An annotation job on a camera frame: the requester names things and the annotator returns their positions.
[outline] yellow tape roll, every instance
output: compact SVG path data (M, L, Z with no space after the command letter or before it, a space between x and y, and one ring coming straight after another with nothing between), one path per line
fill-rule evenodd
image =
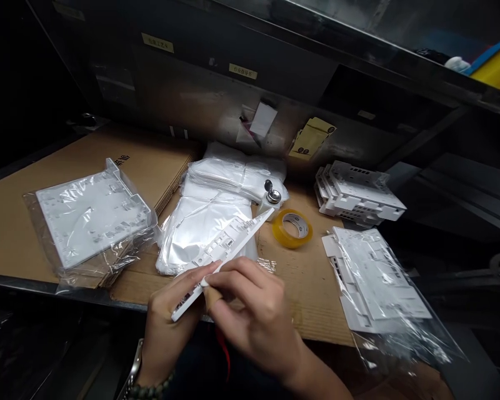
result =
M292 236L285 230L284 223L292 223L298 229L298 237ZM303 214L293 209L281 211L272 222L272 233L281 245L287 248L298 248L306 244L313 237L313 227Z

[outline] beaded bracelet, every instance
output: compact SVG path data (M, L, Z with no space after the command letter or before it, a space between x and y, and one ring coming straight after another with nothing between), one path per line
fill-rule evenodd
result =
M167 378L166 381L160 383L158 386L142 387L135 385L128 393L127 400L160 400L163 397L163 392L168 388L168 385L174 378L174 371Z

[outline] bagged plastic part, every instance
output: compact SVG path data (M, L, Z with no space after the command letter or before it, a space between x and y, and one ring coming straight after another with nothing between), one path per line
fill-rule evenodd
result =
M23 197L63 287L97 287L159 232L156 213L109 158L102 172Z
M367 369L466 359L404 273L377 229L334 227L322 238L341 289L341 305Z
M215 158L189 163L187 176L195 182L238 193L244 178L244 165Z
M218 190L215 197L207 198L214 190L186 179L182 189L182 194L185 194L161 228L162 234L158 241L160 250L156 262L160 274L181 273L234 218L238 217L243 221L252 219L248 199ZM250 240L236 255L241 256L253 260L258 258L254 240Z
M208 145L204 159L189 164L187 176L195 183L240 194L256 203L267 193L264 183L268 179L282 195L282 203L289 198L283 185L286 177L283 161L246 156L218 142Z
M206 158L219 159L244 167L247 156L242 151L235 150L225 144L211 142L207 144L207 149L204 153L204 159Z

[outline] hand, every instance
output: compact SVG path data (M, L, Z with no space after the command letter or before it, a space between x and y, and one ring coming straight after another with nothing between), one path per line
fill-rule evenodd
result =
M285 385L296 379L307 347L293 327L283 281L246 257L226 263L206 281L245 306L235 311L222 299L208 305L226 338Z
M217 261L186 271L150 296L138 385L157 386L168 378L203 315L203 296L177 322L172 321L172 312L181 299L219 264Z

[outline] watch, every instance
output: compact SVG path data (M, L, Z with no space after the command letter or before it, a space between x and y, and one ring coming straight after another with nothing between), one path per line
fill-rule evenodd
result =
M141 366L142 360L142 350L143 350L143 341L144 339L139 339L139 343L137 344L137 350L135 351L135 357L133 359L132 368L129 371L128 378L124 386L121 389L121 392L118 394L117 400L126 400L128 398L128 394L130 390L133 388L133 384L137 379L137 373L139 372L139 367Z

